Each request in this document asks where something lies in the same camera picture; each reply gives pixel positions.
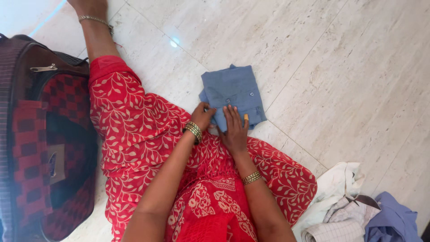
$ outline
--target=sitting person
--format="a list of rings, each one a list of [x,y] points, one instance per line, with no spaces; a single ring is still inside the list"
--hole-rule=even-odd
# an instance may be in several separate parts
[[[106,0],[69,2],[79,16],[106,21]],[[247,137],[236,107],[223,108],[227,132],[216,136],[206,131],[215,113],[207,103],[190,115],[145,94],[108,26],[81,24],[113,241],[295,241],[290,226],[315,195],[312,173]]]

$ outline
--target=bracelet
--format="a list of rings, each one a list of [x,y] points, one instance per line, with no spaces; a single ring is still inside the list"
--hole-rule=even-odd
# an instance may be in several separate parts
[[[98,21],[98,22],[100,22],[100,23],[102,23],[102,24],[105,24],[105,25],[107,25],[107,27],[109,28],[109,32],[110,32],[110,34],[111,34],[111,37],[113,37],[114,36],[114,27],[112,26],[112,25],[110,25],[110,24],[108,24],[108,22],[106,22],[106,21],[104,21],[104,20],[101,20],[101,19],[99,19],[99,18],[97,18],[97,17],[93,17],[93,16],[90,16],[90,15],[83,15],[83,16],[79,16],[79,23],[81,23],[82,22],[82,20],[84,20],[84,19],[91,19],[91,20],[95,20],[95,21]]]
[[[185,133],[186,130],[192,132],[196,137],[196,141],[194,142],[195,145],[198,145],[200,142],[202,142],[202,131],[200,130],[199,126],[197,126],[197,124],[191,121],[188,122],[182,132]]]
[[[246,184],[250,184],[251,182],[253,182],[253,181],[256,181],[256,180],[260,179],[260,177],[261,177],[260,172],[259,172],[259,171],[256,171],[256,172],[252,173],[251,175],[249,175],[249,176],[247,176],[247,177],[243,178],[243,179],[242,179],[242,182],[243,182],[243,184],[244,184],[244,185],[246,185]]]

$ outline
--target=bag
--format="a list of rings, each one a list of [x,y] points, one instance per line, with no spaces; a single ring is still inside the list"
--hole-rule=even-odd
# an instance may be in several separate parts
[[[89,65],[0,34],[0,238],[61,241],[94,209]]]

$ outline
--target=leaf print pattern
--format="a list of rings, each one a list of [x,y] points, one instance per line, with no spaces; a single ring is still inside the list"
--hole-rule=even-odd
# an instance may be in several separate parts
[[[190,114],[156,94],[145,93],[139,78],[119,57],[99,57],[91,62],[90,70],[90,118],[103,140],[101,168],[107,176],[105,215],[112,223],[112,241],[120,241],[143,192],[181,138]],[[294,225],[315,195],[315,177],[261,140],[249,137],[247,148],[286,219]],[[242,239],[247,236],[253,241],[256,232],[247,219],[249,208],[234,161],[219,137],[204,132],[187,163],[166,223],[165,241],[179,240],[198,219],[229,212],[236,214],[236,223],[242,223],[237,231],[232,221],[226,224],[229,233],[242,233]]]

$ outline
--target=hand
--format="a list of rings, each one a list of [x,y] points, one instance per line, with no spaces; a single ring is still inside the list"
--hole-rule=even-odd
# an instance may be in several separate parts
[[[108,3],[106,0],[67,0],[75,9],[78,16],[90,15],[107,21],[106,11]]]
[[[245,125],[242,127],[242,119],[237,111],[237,107],[233,108],[229,105],[228,107],[224,107],[223,111],[227,120],[226,134],[222,133],[217,126],[222,143],[230,151],[233,158],[241,153],[247,153],[246,141],[248,139],[249,120],[245,119]]]
[[[197,124],[197,126],[199,126],[200,130],[203,132],[208,128],[211,117],[215,114],[215,112],[215,108],[211,109],[208,103],[201,102],[196,107],[193,114],[191,114],[191,122]]]

